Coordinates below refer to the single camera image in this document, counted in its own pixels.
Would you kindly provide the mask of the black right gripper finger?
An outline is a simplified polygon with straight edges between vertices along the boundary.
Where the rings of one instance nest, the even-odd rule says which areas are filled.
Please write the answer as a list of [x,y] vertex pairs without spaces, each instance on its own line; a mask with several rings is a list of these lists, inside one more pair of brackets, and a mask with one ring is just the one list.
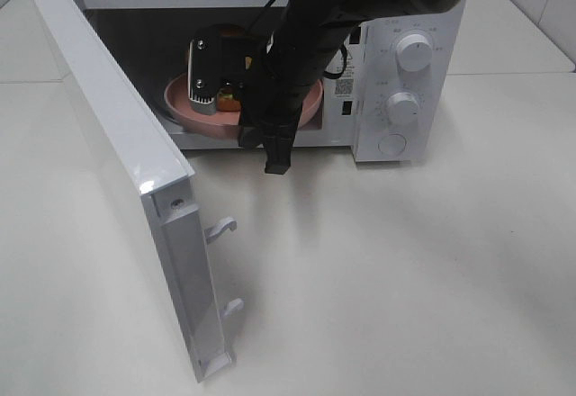
[[188,50],[188,99],[194,111],[204,115],[217,112],[220,88],[217,66],[220,58],[219,27],[215,24],[196,30]]
[[293,137],[279,133],[265,134],[263,145],[266,153],[265,172],[284,175],[291,167]]

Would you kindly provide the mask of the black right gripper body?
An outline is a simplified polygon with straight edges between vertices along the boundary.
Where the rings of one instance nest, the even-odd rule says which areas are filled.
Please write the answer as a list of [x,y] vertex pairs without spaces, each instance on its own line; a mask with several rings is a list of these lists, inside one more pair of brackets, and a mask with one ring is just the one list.
[[278,31],[220,33],[220,80],[240,102],[238,143],[292,144],[302,114],[302,50]]

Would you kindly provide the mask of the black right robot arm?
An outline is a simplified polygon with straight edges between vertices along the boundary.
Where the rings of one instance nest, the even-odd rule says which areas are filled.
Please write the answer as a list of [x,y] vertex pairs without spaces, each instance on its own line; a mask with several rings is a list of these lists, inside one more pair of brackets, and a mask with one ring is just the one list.
[[311,87],[328,75],[346,38],[374,19],[439,14],[460,0],[288,0],[267,39],[250,31],[225,36],[216,26],[199,29],[190,44],[188,95],[199,113],[215,110],[227,88],[240,103],[238,144],[263,147],[265,171],[282,175],[291,155],[302,104]]

